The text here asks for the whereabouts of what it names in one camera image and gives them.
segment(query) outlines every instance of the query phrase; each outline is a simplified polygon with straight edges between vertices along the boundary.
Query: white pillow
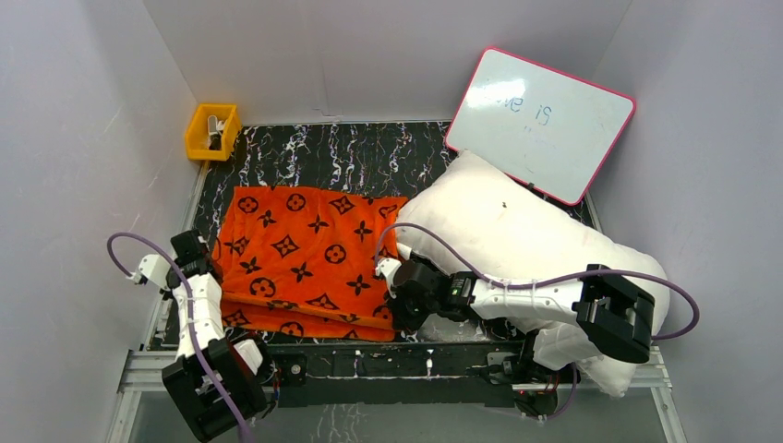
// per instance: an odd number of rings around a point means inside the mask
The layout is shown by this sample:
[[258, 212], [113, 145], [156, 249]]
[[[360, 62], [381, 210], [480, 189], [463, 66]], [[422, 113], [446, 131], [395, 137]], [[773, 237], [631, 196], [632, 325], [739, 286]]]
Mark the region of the white pillow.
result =
[[[541, 281], [585, 270], [591, 263], [666, 278], [652, 257], [615, 244], [465, 150], [430, 188], [405, 204], [397, 221], [429, 228], [479, 270], [500, 278]], [[467, 270], [425, 233], [409, 228], [397, 228], [396, 233], [405, 258], [413, 250], [446, 273]], [[629, 280], [655, 297], [653, 334], [657, 334], [669, 311], [669, 289]], [[559, 324], [537, 318], [515, 322], [524, 332]], [[625, 393], [636, 370], [634, 364], [603, 355], [577, 364], [615, 397]]]

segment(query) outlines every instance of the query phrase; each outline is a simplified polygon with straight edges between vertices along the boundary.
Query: yellow bin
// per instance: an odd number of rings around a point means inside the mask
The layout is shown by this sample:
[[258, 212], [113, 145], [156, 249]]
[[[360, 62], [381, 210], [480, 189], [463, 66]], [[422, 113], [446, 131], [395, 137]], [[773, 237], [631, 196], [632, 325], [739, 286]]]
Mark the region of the yellow bin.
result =
[[[210, 115], [225, 122], [220, 150], [210, 150], [210, 135], [207, 131], [207, 119]], [[241, 128], [242, 123], [239, 122], [235, 104], [200, 104], [185, 133], [187, 157], [190, 160], [225, 162], [234, 152], [234, 142]]]

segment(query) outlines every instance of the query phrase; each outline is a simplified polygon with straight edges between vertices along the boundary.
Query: black marble tabletop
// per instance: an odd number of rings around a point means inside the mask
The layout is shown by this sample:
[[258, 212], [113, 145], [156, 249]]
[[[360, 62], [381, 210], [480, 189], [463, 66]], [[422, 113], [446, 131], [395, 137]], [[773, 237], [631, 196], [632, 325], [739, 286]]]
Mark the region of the black marble tabletop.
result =
[[[210, 164], [194, 227], [211, 245], [235, 186], [314, 186], [368, 197], [413, 198], [456, 157], [443, 142], [448, 127], [446, 122], [246, 126], [231, 158]], [[585, 202], [574, 207], [550, 202], [592, 226]], [[416, 335], [402, 334], [398, 340], [504, 340], [515, 334], [508, 322], [454, 323], [432, 316]], [[176, 339], [176, 334], [167, 335]], [[269, 339], [285, 341], [279, 335]]]

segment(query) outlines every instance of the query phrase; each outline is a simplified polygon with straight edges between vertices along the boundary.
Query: gray wall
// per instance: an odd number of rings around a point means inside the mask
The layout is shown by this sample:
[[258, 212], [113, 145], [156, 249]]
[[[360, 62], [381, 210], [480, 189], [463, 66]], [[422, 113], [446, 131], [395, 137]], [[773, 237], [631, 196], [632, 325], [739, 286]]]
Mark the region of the gray wall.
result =
[[631, 0], [145, 0], [199, 102], [245, 123], [453, 117], [481, 50], [593, 74]]
[[[638, 99], [592, 188], [603, 226], [702, 307], [662, 345], [692, 442], [783, 432], [781, 23], [775, 0], [635, 0], [594, 76]], [[666, 329], [689, 319], [675, 299]]]
[[64, 0], [3, 2], [0, 103], [0, 440], [102, 441], [156, 298], [105, 239], [179, 228], [195, 100], [140, 0]]

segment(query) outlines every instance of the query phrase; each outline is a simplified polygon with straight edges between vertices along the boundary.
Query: orange patterned fabric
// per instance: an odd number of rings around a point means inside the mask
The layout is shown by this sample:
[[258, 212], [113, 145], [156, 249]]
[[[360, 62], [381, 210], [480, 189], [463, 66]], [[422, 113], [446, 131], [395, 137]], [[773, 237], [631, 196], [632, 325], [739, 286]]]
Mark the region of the orange patterned fabric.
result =
[[[386, 282], [373, 256], [406, 198], [312, 187], [237, 187], [212, 256], [223, 322], [297, 337], [391, 341]], [[381, 255], [396, 257], [392, 233]]]

